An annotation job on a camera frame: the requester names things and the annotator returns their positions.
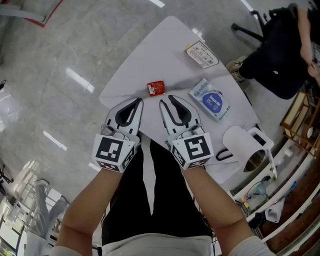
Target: person's right arm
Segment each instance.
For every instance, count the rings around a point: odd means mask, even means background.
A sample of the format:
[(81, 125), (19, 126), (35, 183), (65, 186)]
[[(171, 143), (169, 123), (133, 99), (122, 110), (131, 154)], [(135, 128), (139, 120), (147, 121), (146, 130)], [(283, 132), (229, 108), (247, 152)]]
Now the person's right arm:
[(223, 255), (229, 255), (243, 240), (254, 236), (240, 207), (203, 167), (183, 170), (183, 175), (212, 226)]
[(310, 65), (313, 61), (313, 53), (311, 47), (310, 30), (311, 24), (308, 18), (308, 10), (304, 8), (297, 8), (298, 13), (298, 29), (301, 39), (301, 57)]

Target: blue oval label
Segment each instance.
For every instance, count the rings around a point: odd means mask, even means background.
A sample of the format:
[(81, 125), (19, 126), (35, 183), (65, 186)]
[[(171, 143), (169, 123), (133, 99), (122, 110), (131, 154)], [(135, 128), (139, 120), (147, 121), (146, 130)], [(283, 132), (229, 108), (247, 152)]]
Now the blue oval label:
[(213, 113), (219, 113), (222, 108), (221, 97), (214, 92), (207, 93), (202, 98), (203, 104), (210, 109)]

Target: red snack package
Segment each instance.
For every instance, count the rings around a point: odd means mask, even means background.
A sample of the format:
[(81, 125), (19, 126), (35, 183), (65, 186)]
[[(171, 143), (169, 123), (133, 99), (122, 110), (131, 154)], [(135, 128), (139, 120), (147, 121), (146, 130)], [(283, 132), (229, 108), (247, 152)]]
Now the red snack package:
[(151, 97), (166, 93), (164, 81), (151, 82), (147, 86)]

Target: chair wheel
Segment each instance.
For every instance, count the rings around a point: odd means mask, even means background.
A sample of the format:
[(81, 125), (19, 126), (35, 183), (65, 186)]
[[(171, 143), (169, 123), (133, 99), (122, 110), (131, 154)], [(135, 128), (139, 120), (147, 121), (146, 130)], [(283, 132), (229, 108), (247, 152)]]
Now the chair wheel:
[(236, 23), (233, 23), (233, 24), (231, 25), (231, 29), (232, 29), (233, 31), (237, 31), (237, 30), (239, 29), (239, 26), (238, 26)]

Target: hand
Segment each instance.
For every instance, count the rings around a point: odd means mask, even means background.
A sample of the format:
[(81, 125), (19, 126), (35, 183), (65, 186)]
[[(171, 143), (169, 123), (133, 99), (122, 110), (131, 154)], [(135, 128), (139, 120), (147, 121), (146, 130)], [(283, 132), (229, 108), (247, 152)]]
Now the hand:
[(308, 65), (312, 63), (313, 53), (310, 45), (302, 45), (300, 55)]
[(317, 64), (315, 64), (314, 62), (312, 62), (309, 66), (308, 66), (308, 73), (310, 76), (312, 76), (315, 79), (320, 78), (320, 71), (319, 71), (319, 67)]

